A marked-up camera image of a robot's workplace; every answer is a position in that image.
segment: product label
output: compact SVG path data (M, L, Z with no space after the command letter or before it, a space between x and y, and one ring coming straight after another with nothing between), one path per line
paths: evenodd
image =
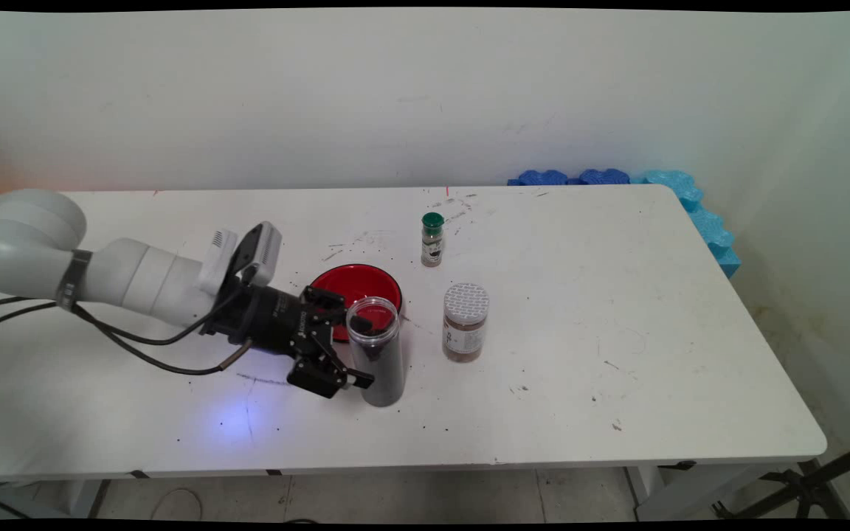
M422 259L426 262L438 262L441 260L441 249L444 240L438 242L425 243L422 242Z
M449 350L454 350L456 353L473 353L475 350L480 349L481 345L483 345L484 330L485 327L482 326L479 329L465 332L465 330L458 330L453 326L448 326L448 323L445 323L445 330L443 333L445 346L448 347Z

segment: floor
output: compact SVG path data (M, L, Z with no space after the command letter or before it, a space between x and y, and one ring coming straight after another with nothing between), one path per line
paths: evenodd
M666 482L679 471L662 471ZM64 482L12 489L60 508ZM732 510L776 490L757 481L723 500ZM98 518L129 520L265 521L309 518L332 524L524 524L634 521L631 490L621 468L526 471L435 471L298 476L114 480ZM787 504L769 518L792 518ZM824 518L813 508L812 518ZM714 520L709 508L691 520Z

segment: red bowl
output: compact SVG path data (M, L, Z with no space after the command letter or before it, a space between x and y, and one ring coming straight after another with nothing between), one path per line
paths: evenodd
M347 309L367 296L381 296L395 305L396 310L402 309L402 290L398 282L389 273L367 263L348 263L328 270L311 282L311 286L342 295L346 299ZM343 325L334 328L334 341L350 341L350 335Z

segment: clear plastic jar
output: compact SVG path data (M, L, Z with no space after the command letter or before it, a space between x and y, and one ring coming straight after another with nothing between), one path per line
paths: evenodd
M428 212L422 216L422 265L434 268L441 263L441 255L445 251L442 225L445 218L438 212Z
M475 283L458 283L445 292L441 346L449 360L466 363L481 355L489 306L486 290Z
M371 406L397 403L405 390L402 349L398 342L398 312L388 299L367 296L350 306L347 332L353 363L375 378L363 399Z

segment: white wall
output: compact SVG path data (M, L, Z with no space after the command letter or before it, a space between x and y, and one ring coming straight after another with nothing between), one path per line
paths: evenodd
M736 292L829 438L850 450L850 41L735 208ZM850 508L850 474L835 482Z
M830 456L850 447L850 13L0 13L0 192L607 166L695 175Z

